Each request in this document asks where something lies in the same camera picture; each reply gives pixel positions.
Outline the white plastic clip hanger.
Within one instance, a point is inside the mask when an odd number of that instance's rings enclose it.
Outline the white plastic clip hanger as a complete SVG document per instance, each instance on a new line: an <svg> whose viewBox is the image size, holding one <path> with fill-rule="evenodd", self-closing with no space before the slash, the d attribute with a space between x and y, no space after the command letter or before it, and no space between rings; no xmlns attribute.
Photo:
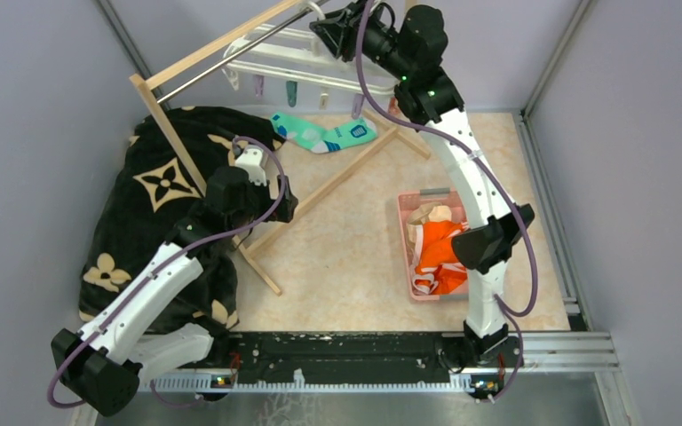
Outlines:
<svg viewBox="0 0 682 426"><path fill-rule="evenodd" d="M320 90L362 93L355 65L335 59L317 35L307 29L262 23L232 41L223 53L227 63L240 75L240 88L251 87L253 76L296 81Z"/></svg>

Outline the orange underwear white trim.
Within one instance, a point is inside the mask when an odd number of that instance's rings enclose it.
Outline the orange underwear white trim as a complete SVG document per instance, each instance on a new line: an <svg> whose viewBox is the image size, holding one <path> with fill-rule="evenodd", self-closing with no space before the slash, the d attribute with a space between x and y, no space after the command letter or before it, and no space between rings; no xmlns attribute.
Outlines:
<svg viewBox="0 0 682 426"><path fill-rule="evenodd" d="M453 239L469 229L466 222L425 222L409 227L413 243L411 285L424 295L454 293L468 280L466 268L457 259Z"/></svg>

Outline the pink perforated plastic basket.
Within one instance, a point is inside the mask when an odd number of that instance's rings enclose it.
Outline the pink perforated plastic basket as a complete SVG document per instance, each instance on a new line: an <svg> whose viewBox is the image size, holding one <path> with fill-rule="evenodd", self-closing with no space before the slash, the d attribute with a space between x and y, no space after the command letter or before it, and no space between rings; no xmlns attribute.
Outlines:
<svg viewBox="0 0 682 426"><path fill-rule="evenodd" d="M435 302L468 297L468 278L446 244L468 229L464 207L448 188L400 193L400 235L410 297Z"/></svg>

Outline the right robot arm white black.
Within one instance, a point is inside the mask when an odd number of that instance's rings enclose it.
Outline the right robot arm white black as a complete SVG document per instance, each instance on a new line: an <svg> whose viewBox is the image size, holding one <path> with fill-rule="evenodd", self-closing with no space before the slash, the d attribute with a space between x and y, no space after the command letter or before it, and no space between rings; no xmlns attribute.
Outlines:
<svg viewBox="0 0 682 426"><path fill-rule="evenodd" d="M371 100L393 123L420 134L445 167L464 206L468 227L447 239L465 267L469 308L464 320L464 353L476 366L488 365L509 336L509 320L527 316L538 296L538 267L528 227L530 204L519 205L506 191L480 149L464 101L441 65L448 47L444 15L426 4L409 8L399 26L378 15L385 3L355 1L310 23L310 30L334 59L356 66L363 95L371 99L362 61L369 59L397 80L397 118ZM503 299L504 279L514 247L522 242L530 265L531 292L520 311Z"/></svg>

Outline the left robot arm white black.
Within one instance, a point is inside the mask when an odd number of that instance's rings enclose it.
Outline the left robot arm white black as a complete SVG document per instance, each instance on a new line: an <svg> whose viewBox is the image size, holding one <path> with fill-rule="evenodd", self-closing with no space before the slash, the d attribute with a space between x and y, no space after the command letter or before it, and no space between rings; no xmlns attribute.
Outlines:
<svg viewBox="0 0 682 426"><path fill-rule="evenodd" d="M88 404L99 414L119 413L143 383L193 362L224 365L231 344L192 322L165 335L143 336L164 309L204 267L202 252L216 243L267 222L288 223L298 205L284 170L278 195L240 167L223 167L211 186L167 234L153 257L119 296L73 332L61 329L51 341L56 371L46 398L56 408Z"/></svg>

